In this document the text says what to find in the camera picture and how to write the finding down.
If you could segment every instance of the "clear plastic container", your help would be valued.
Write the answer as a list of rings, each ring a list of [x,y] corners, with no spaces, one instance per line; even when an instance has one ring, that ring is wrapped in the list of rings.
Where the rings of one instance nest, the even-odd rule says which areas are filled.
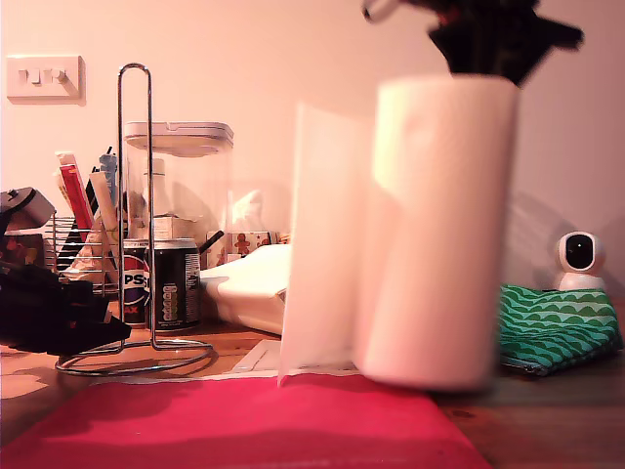
[[[147,238],[147,124],[124,130],[129,237]],[[153,122],[156,239],[192,237],[199,246],[219,230],[230,233],[232,147],[225,123]]]

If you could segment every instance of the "wall switch plate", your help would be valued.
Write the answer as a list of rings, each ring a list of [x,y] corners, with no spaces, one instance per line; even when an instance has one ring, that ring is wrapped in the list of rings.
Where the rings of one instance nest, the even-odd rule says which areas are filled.
[[[9,56],[7,98],[67,98],[82,96],[80,56]]]

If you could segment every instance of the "metal paper towel holder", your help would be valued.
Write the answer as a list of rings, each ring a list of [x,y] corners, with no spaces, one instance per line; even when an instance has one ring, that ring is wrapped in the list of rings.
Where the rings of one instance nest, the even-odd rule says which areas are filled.
[[[148,161],[148,211],[149,211],[149,224],[148,224],[148,249],[149,260],[148,267],[150,277],[155,278],[154,270],[154,178],[153,178],[153,157],[152,157],[152,77],[149,69],[138,63],[130,63],[122,66],[117,74],[117,144],[118,144],[118,171],[117,171],[117,221],[119,230],[119,277],[118,277],[118,290],[119,290],[119,315],[120,319],[124,321],[124,220],[123,220],[123,196],[124,196],[124,178],[123,178],[123,113],[122,113],[122,78],[126,71],[130,68],[138,68],[142,70],[147,76],[147,161]],[[149,283],[149,297],[154,298],[154,281]],[[151,335],[149,340],[126,342],[120,341],[117,346],[106,345],[98,347],[96,349],[83,352],[73,357],[61,357],[57,361],[55,368],[58,371],[67,374],[79,375],[79,376],[118,376],[134,374],[139,372],[148,371],[163,371],[167,369],[178,368],[195,362],[199,362],[209,356],[214,356],[215,352],[213,346],[202,342],[200,340],[190,339],[157,339],[156,338],[156,302],[149,302],[149,313],[151,315]],[[97,369],[83,367],[76,367],[75,364],[81,360],[91,357],[101,357],[108,355],[120,354],[125,349],[138,348],[138,347],[151,347],[152,350],[157,352],[180,352],[184,350],[197,350],[199,353],[188,359],[176,361],[174,363],[155,364],[153,366],[137,366],[134,368],[117,369],[112,367],[99,367]]]

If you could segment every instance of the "paper towel roll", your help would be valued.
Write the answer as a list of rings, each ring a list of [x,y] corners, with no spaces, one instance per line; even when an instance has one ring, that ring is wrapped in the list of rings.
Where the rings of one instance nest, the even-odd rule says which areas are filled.
[[[295,152],[280,376],[351,358],[371,129],[367,122],[301,105]],[[345,242],[350,234],[353,243]]]
[[[483,76],[381,87],[354,351],[366,376],[460,390],[491,375],[518,95]]]

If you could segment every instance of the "white plastic lid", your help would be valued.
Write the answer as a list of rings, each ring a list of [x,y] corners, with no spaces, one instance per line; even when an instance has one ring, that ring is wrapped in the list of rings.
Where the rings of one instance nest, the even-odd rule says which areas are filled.
[[[147,122],[127,122],[124,140],[147,149]],[[152,122],[154,151],[198,157],[232,149],[234,134],[222,122]]]

